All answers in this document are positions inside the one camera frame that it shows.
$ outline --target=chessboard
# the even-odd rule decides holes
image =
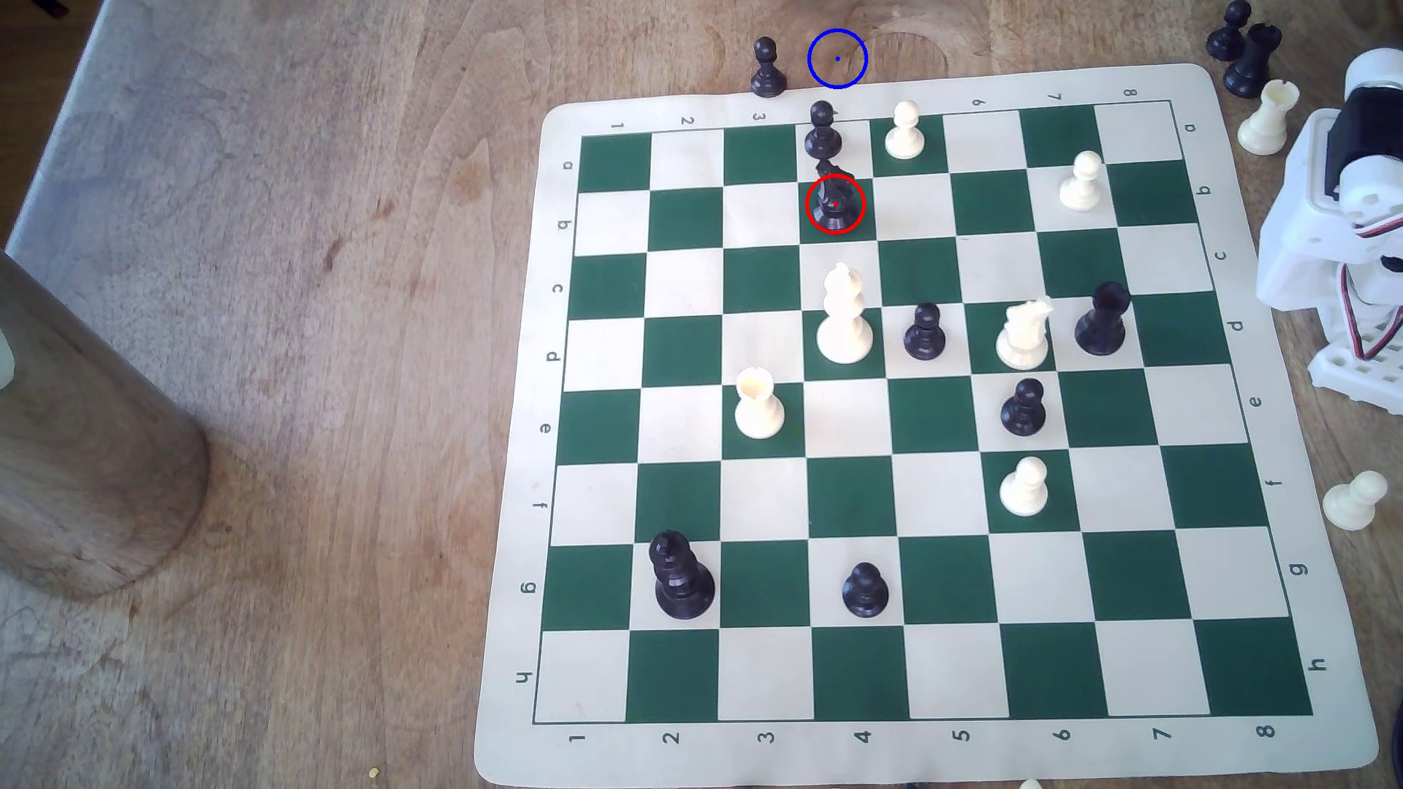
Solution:
[[[866,213],[808,220],[810,107]],[[922,153],[887,154],[919,105]],[[1066,209],[1079,152],[1103,195]],[[824,278],[871,351],[818,352]],[[553,110],[540,143],[476,758],[518,786],[1295,772],[1378,738],[1208,74],[1135,66]],[[1124,284],[1127,338],[1073,327]],[[1000,362],[1051,299],[1051,352]],[[936,303],[944,351],[902,336]],[[737,373],[783,427],[737,428]],[[1000,424],[1023,378],[1045,427]],[[1007,511],[1026,456],[1047,505]],[[716,581],[673,619],[648,543]],[[859,562],[890,588],[854,616]]]

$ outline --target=wooden table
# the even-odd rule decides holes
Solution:
[[[1338,104],[1355,53],[1403,29],[1386,0],[1257,6],[1285,31],[1274,67],[1302,88],[1296,126]],[[808,87],[804,49],[831,27],[866,38],[867,81],[1218,73],[1202,42],[1222,7],[108,0],[8,253],[208,428],[210,493],[163,566],[95,604],[0,577],[0,785],[480,782],[480,651],[551,107],[745,90],[759,34]],[[1229,128],[1253,108],[1223,97]],[[1237,152],[1254,225],[1281,166]],[[1310,386],[1313,316],[1277,326],[1320,490],[1368,468],[1403,483],[1403,420]],[[1395,496],[1369,529],[1330,531],[1382,737],[1403,694],[1400,529]],[[1385,751],[1350,774],[1121,785],[1390,782]]]

